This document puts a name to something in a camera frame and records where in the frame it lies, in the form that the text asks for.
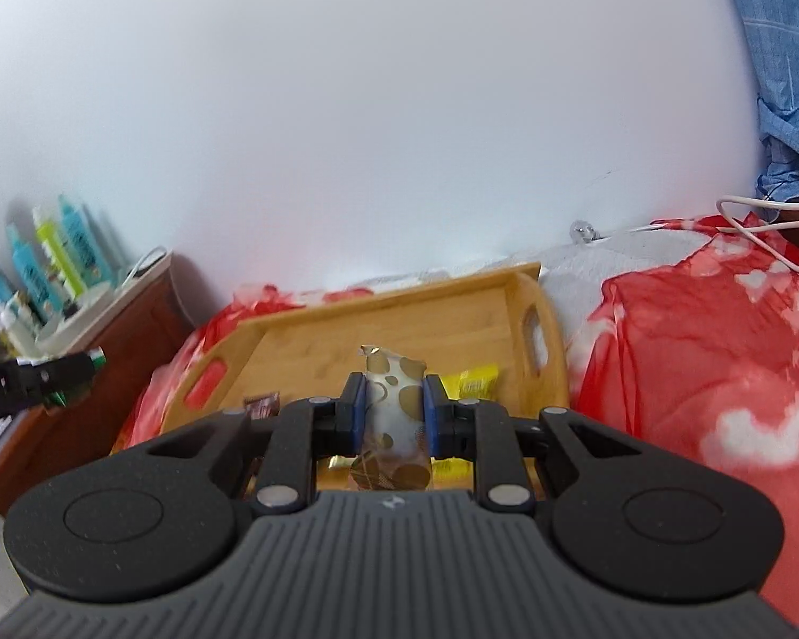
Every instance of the red blanket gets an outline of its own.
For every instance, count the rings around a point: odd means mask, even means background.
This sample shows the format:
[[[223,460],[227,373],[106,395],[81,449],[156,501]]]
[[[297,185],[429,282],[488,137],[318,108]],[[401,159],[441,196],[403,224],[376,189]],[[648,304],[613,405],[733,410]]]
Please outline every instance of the red blanket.
[[[766,493],[786,541],[763,596],[799,623],[799,274],[718,225],[670,222],[713,239],[676,266],[604,283],[569,348],[574,405]]]

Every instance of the tray handle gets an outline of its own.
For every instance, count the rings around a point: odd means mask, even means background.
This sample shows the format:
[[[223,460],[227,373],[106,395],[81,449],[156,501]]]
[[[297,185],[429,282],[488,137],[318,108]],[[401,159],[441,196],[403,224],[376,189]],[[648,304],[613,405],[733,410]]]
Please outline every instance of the tray handle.
[[[222,339],[208,351],[189,371],[181,382],[166,415],[162,421],[161,433],[180,428],[183,425],[209,416],[222,407],[222,399],[231,391],[231,387],[243,371],[260,339],[263,329],[256,324],[240,324],[232,334]],[[198,381],[209,370],[211,365],[222,364],[222,377],[210,393],[203,405],[189,405],[188,397]]]
[[[516,273],[506,288],[522,416],[569,408],[565,347],[556,313],[538,281]]]

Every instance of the blue gripper pad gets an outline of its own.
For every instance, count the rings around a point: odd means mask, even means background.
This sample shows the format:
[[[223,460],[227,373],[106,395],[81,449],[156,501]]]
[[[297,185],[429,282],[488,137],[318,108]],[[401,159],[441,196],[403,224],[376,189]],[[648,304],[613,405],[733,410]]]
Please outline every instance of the blue gripper pad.
[[[361,446],[364,443],[364,423],[366,422],[367,412],[367,377],[362,375],[358,384],[358,392],[353,403],[352,435],[355,446],[355,453],[361,453]]]
[[[432,397],[432,388],[429,386],[428,379],[434,377],[441,381],[438,375],[427,375],[423,380],[423,420],[426,424],[426,444],[429,448],[429,456],[441,458],[438,445],[438,417],[435,414],[435,399]]]

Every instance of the wooden nightstand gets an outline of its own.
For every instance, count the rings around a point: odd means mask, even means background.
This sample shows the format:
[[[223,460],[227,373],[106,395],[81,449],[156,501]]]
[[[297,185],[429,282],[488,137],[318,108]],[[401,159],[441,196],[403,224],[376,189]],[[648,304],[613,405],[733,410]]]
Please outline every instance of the wooden nightstand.
[[[26,490],[110,453],[151,379],[192,333],[172,287],[171,256],[153,266],[73,348],[101,347],[107,366],[91,394],[59,412],[32,409],[0,451],[0,514]]]

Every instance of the chocolate wrapper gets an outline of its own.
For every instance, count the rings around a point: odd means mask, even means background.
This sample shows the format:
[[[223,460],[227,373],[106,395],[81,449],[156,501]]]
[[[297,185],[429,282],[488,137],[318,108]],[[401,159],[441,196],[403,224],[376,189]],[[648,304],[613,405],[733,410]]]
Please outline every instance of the chocolate wrapper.
[[[426,364],[376,346],[367,362],[364,445],[350,467],[361,490],[425,490],[432,480],[423,423]]]
[[[279,411],[281,411],[279,393],[272,392],[271,394],[263,396],[253,396],[243,399],[243,408],[249,412],[254,420],[277,416]]]

